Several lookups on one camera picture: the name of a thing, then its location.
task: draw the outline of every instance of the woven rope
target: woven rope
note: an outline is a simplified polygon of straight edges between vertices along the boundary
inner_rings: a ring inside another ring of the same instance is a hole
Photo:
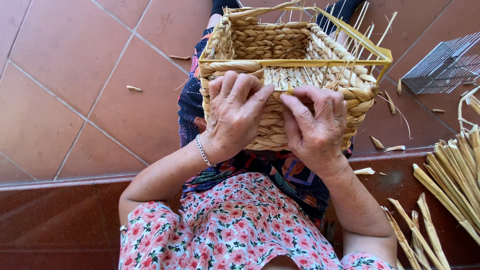
[[[314,23],[257,24],[257,15],[273,10],[261,8],[243,12],[227,10],[207,43],[205,59],[236,60],[201,63],[200,75],[205,120],[210,114],[208,84],[228,70],[252,74],[284,91],[304,85],[340,91],[348,103],[347,129],[341,149],[350,146],[350,139],[365,119],[365,112],[378,94],[376,79],[362,66],[350,67],[262,67],[251,59],[307,59],[354,61],[341,44],[335,42]],[[283,128],[281,92],[274,92],[262,113],[258,135],[246,149],[280,151],[288,149]],[[312,104],[306,104],[313,111]]]

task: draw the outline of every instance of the silver bracelet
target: silver bracelet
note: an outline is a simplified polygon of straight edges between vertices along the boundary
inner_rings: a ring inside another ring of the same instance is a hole
[[[200,134],[198,134],[197,137],[195,137],[195,141],[197,143],[198,149],[200,150],[200,154],[202,154],[202,158],[205,160],[205,163],[207,163],[208,166],[212,167],[212,165],[208,161],[207,157],[205,156],[204,148],[202,147],[202,144],[200,143]]]

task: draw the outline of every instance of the forearm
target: forearm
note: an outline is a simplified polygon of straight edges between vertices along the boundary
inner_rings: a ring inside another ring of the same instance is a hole
[[[207,167],[195,141],[192,141],[141,171],[121,199],[140,203],[168,201],[185,181]]]
[[[319,170],[344,230],[365,236],[390,237],[392,228],[380,205],[343,158],[328,170]]]

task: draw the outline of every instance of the tile grout line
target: tile grout line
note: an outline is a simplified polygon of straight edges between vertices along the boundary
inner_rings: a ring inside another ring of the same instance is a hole
[[[25,10],[25,14],[24,14],[24,17],[22,19],[22,22],[20,23],[20,26],[18,27],[17,33],[15,33],[15,38],[13,38],[12,45],[10,46],[10,49],[8,50],[7,61],[5,62],[5,65],[3,66],[3,70],[0,74],[0,80],[3,77],[3,74],[5,73],[5,70],[7,69],[7,64],[8,64],[8,60],[10,59],[10,54],[12,53],[13,46],[15,46],[15,43],[17,42],[18,34],[20,33],[20,30],[22,29],[22,27],[24,25],[25,18],[27,17],[27,14],[28,14],[28,11],[30,10],[30,6],[32,5],[32,2],[33,2],[33,0],[30,0],[30,2],[28,3],[28,7]]]
[[[390,76],[384,75],[382,80],[384,78],[387,78],[387,80],[390,80],[393,84],[398,85],[398,82],[394,81]],[[411,97],[416,103],[418,103],[424,110],[426,110],[429,114],[433,115],[442,125],[446,126],[453,134],[457,134],[457,132],[451,128],[445,121],[443,121],[440,117],[438,117],[436,114],[434,114],[427,106],[425,106],[423,103],[418,101],[409,91],[404,91],[409,97]]]
[[[31,175],[29,172],[27,172],[26,170],[24,170],[22,167],[20,167],[17,163],[15,163],[15,161],[11,160],[9,157],[7,157],[7,155],[3,154],[1,151],[0,151],[0,155],[4,156],[8,161],[10,161],[11,163],[13,163],[15,166],[17,166],[17,168],[19,168],[20,170],[22,170],[24,173],[26,173],[28,176],[30,176],[33,180],[37,181],[37,182],[40,182],[37,178],[35,178],[33,175]]]
[[[33,82],[35,82],[38,86],[40,86],[41,88],[43,88],[45,91],[47,91],[50,95],[52,95],[54,98],[56,98],[58,101],[60,101],[60,103],[62,103],[63,105],[65,105],[67,108],[69,108],[70,110],[72,110],[74,113],[76,113],[80,118],[82,118],[83,120],[89,122],[92,126],[94,126],[95,128],[97,128],[101,133],[105,134],[108,138],[110,138],[111,140],[113,140],[114,142],[116,142],[117,144],[119,144],[122,148],[124,148],[127,152],[129,152],[130,154],[132,154],[134,157],[138,158],[141,162],[143,162],[145,165],[149,166],[149,164],[147,162],[145,162],[143,159],[141,159],[139,156],[137,156],[135,153],[133,153],[130,149],[126,148],[123,144],[121,144],[119,141],[117,141],[115,138],[113,138],[111,135],[109,135],[107,132],[105,132],[103,129],[101,129],[99,126],[97,126],[94,122],[92,122],[91,120],[89,120],[88,118],[86,118],[85,116],[83,116],[81,113],[79,113],[76,109],[74,109],[72,106],[70,106],[70,104],[68,104],[67,102],[65,102],[64,100],[62,100],[61,98],[59,98],[57,95],[55,95],[55,93],[53,93],[52,91],[48,90],[48,88],[46,88],[43,84],[41,84],[39,81],[37,81],[34,77],[32,77],[30,74],[28,74],[26,71],[24,71],[23,69],[21,69],[17,64],[15,64],[14,62],[12,62],[10,59],[8,60],[9,63],[11,63],[14,67],[16,67],[20,72],[22,72],[25,76],[27,76],[29,79],[31,79]]]
[[[102,10],[105,10],[100,4],[98,4],[96,1],[92,0],[92,2],[97,5],[100,9]],[[96,97],[95,99],[95,102],[93,103],[93,106],[90,108],[90,111],[88,112],[87,114],[87,120],[84,121],[82,127],[80,128],[79,132],[77,133],[77,136],[75,137],[75,139],[73,140],[73,143],[72,145],[70,146],[67,154],[65,155],[57,173],[55,174],[55,177],[53,178],[54,181],[57,180],[58,176],[60,175],[60,172],[61,170],[63,169],[63,166],[65,165],[65,163],[67,162],[67,159],[68,157],[70,156],[70,153],[72,152],[73,150],[73,147],[75,146],[76,142],[78,141],[78,138],[80,137],[80,134],[82,133],[82,131],[84,130],[87,122],[90,123],[91,120],[89,120],[90,118],[90,115],[92,114],[94,108],[95,108],[95,105],[98,103],[98,101],[100,100],[100,96],[102,95],[103,91],[105,90],[105,87],[107,87],[107,84],[108,82],[110,81],[110,78],[112,77],[113,73],[115,72],[115,69],[117,68],[118,64],[120,63],[120,59],[122,58],[123,54],[125,53],[125,51],[127,50],[127,47],[128,45],[130,44],[130,41],[132,40],[132,37],[138,27],[138,25],[140,24],[140,22],[142,21],[146,11],[148,10],[148,7],[150,6],[150,3],[152,2],[152,0],[150,0],[147,4],[147,6],[145,7],[144,11],[142,12],[142,15],[140,16],[140,19],[138,20],[137,24],[135,25],[135,28],[132,30],[130,29],[127,25],[125,25],[123,22],[121,22],[120,20],[118,20],[117,18],[113,17],[116,21],[120,22],[124,27],[126,27],[132,34],[130,35],[130,37],[128,38],[127,42],[125,43],[125,46],[123,46],[123,49],[122,51],[120,52],[120,55],[119,57],[117,58],[117,61],[115,62],[115,65],[113,65],[113,68],[112,68],[112,71],[110,72],[110,74],[108,75],[105,83],[103,84],[103,87],[102,89],[100,90],[100,93],[98,93],[98,96]],[[104,132],[103,130],[101,130],[96,124],[93,125],[95,128],[97,128],[100,132],[102,132],[103,134],[105,134],[107,137],[109,138],[113,138],[112,136],[110,135],[107,135],[106,132]],[[130,151],[129,149],[126,149],[125,146],[123,146],[122,144],[119,144],[121,147],[123,147],[125,150],[127,150],[128,152],[131,152],[133,153],[132,151]],[[143,159],[139,158],[137,155],[134,155],[136,158],[138,158],[141,162],[143,163],[146,163]]]
[[[400,60],[402,60],[402,58],[410,51],[410,49],[415,45],[417,44],[417,42],[420,40],[420,38],[423,37],[423,35],[428,31],[428,29],[430,29],[430,27],[438,20],[438,18],[440,18],[440,16],[442,16],[442,14],[447,10],[447,8],[453,3],[454,0],[450,0],[450,2],[448,3],[448,5],[446,5],[444,7],[444,9],[435,17],[435,19],[430,23],[430,25],[420,34],[420,36],[415,40],[415,42],[412,43],[412,45],[410,45],[410,47],[402,54],[402,56],[400,56],[400,58],[398,58],[398,60],[395,62],[395,64],[393,64],[388,70],[387,72],[385,72],[385,75],[388,75],[390,73],[390,71],[393,70],[393,68],[398,64],[398,62],[400,62]]]
[[[145,8],[144,10],[144,13],[142,13],[142,16],[140,17],[140,19],[138,20],[138,23],[137,25],[135,26],[134,29],[130,29],[126,24],[122,23],[117,17],[115,17],[112,13],[110,13],[108,10],[106,10],[103,6],[101,6],[99,3],[97,3],[95,0],[91,0],[95,5],[97,5],[100,9],[102,9],[103,11],[105,11],[108,15],[110,15],[113,19],[115,19],[115,21],[119,22],[121,25],[123,25],[125,28],[127,28],[130,32],[132,32],[135,36],[137,36],[139,39],[141,39],[143,42],[145,42],[148,46],[150,46],[152,49],[154,49],[156,52],[158,52],[160,55],[162,55],[165,59],[167,59],[167,61],[169,61],[170,63],[172,63],[174,66],[176,66],[178,69],[180,69],[183,73],[187,74],[187,75],[190,75],[184,68],[182,68],[182,66],[180,66],[179,64],[177,64],[175,61],[173,61],[167,54],[165,54],[164,52],[162,52],[159,48],[157,48],[155,45],[153,45],[152,43],[150,43],[149,41],[147,41],[143,36],[141,36],[140,34],[137,33],[137,27],[140,25],[140,22],[141,20],[143,19],[144,15],[145,15],[145,12],[146,10],[148,9],[148,7],[150,6],[150,4],[152,3],[152,0],[149,1],[149,3],[147,4],[147,7]]]

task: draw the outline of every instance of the terracotta floor tile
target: terracotta floor tile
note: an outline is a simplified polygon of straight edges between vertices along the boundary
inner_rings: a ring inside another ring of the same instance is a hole
[[[57,179],[139,173],[146,165],[87,123]]]
[[[377,44],[380,40],[388,25],[385,16],[390,20],[392,14],[398,12],[392,23],[393,32],[388,33],[380,44],[380,47],[392,51],[395,63],[447,6],[450,0],[438,0],[434,5],[427,0],[371,0],[369,2],[370,5],[359,32],[365,33],[368,26],[374,23],[375,26],[370,37],[374,44]],[[351,19],[351,25],[355,24],[360,11],[361,6],[355,12],[354,18]]]
[[[425,105],[428,109],[441,109],[445,112],[435,112],[440,119],[445,121],[451,128],[460,132],[460,125],[458,123],[458,103],[460,101],[460,95],[467,90],[472,90],[474,86],[459,85],[449,94],[423,94],[414,95],[414,97]],[[480,99],[480,92],[475,93],[476,98]],[[462,117],[466,120],[479,123],[480,115],[478,115],[469,105],[463,103]],[[470,129],[471,126],[464,124],[465,128]]]
[[[0,103],[0,151],[38,180],[53,179],[83,119],[11,64]]]
[[[480,29],[478,4],[476,0],[454,0],[403,59],[390,70],[388,75],[392,79],[398,80],[441,41],[449,41],[478,32]],[[453,14],[461,14],[461,16],[455,16],[456,19],[452,22]]]
[[[30,0],[0,0],[0,74],[29,4]]]
[[[133,29],[149,0],[97,0],[108,12]]]
[[[35,182],[35,180],[0,154],[0,184],[15,182]]]
[[[189,0],[152,0],[137,33],[167,55],[192,56],[193,48],[206,29],[212,2],[203,4]],[[175,60],[186,71],[191,61]]]
[[[398,145],[405,145],[407,148],[426,147],[435,144],[439,139],[448,140],[455,135],[409,94],[402,93],[399,96],[392,81],[383,80],[379,90],[387,91],[393,104],[403,113],[410,125],[413,139],[408,138],[408,128],[403,118],[400,120],[400,113],[397,111],[392,114],[388,103],[377,97],[377,102],[367,111],[365,120],[358,129],[359,134],[355,136],[354,155],[377,152],[369,135],[378,139],[385,148]]]
[[[91,119],[151,164],[179,148],[177,100],[181,88],[175,89],[187,78],[163,56],[133,37]],[[127,85],[143,92],[128,90]]]
[[[36,0],[11,58],[86,115],[129,36],[91,1]]]

